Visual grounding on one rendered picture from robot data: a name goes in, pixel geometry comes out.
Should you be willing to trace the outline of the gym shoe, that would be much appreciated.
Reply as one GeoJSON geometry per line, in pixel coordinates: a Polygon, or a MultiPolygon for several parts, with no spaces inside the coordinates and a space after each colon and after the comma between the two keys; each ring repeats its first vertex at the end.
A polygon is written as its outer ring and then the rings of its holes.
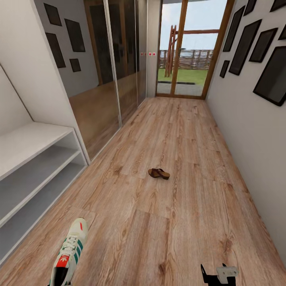
{"type": "Polygon", "coordinates": [[[65,286],[72,282],[87,236],[87,222],[79,217],[71,225],[54,262],[49,286],[65,286]]]}

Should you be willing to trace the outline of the sandal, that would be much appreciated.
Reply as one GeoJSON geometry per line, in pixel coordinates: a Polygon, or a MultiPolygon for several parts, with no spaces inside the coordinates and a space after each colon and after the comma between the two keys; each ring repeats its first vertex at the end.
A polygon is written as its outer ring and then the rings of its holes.
{"type": "Polygon", "coordinates": [[[168,180],[170,177],[170,174],[165,173],[163,169],[149,169],[148,173],[153,178],[162,177],[162,178],[168,180]]]}

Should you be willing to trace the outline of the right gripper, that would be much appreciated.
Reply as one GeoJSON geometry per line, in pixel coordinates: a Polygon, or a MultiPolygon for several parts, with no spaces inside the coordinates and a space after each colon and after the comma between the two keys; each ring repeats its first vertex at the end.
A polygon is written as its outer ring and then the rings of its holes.
{"type": "Polygon", "coordinates": [[[221,284],[217,275],[208,275],[205,271],[203,271],[203,279],[205,283],[208,283],[208,286],[236,286],[235,278],[227,277],[228,284],[221,284]]]}

